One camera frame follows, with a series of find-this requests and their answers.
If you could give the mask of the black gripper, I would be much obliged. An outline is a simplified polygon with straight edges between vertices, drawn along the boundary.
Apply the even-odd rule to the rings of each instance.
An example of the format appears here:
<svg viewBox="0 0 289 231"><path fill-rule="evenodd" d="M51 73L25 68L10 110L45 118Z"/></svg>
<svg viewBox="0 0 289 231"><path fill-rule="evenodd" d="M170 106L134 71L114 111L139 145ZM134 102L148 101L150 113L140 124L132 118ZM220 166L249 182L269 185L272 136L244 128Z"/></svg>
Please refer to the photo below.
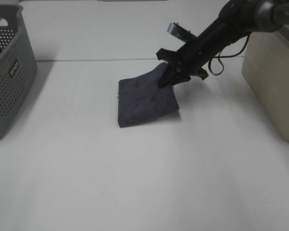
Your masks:
<svg viewBox="0 0 289 231"><path fill-rule="evenodd" d="M167 62L167 67L158 80L158 87L162 89L167 85L188 82L191 76L206 79L209 75L202 66L221 50L222 41L218 38L193 39L177 51L161 48L156 55L159 60Z"/></svg>

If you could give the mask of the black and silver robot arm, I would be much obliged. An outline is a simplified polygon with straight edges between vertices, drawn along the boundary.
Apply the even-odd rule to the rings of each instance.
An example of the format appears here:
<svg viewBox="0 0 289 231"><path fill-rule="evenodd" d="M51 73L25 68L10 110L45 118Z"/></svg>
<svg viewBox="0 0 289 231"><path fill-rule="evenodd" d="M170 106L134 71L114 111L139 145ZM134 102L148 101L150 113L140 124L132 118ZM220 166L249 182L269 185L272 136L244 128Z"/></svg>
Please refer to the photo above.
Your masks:
<svg viewBox="0 0 289 231"><path fill-rule="evenodd" d="M225 47L241 38L249 39L252 32L276 32L284 25L289 25L289 0L230 0L199 36L171 23L168 32L184 45L177 51L157 52L157 58L168 64L158 86L188 82L192 76L206 79L203 65L224 58Z"/></svg>

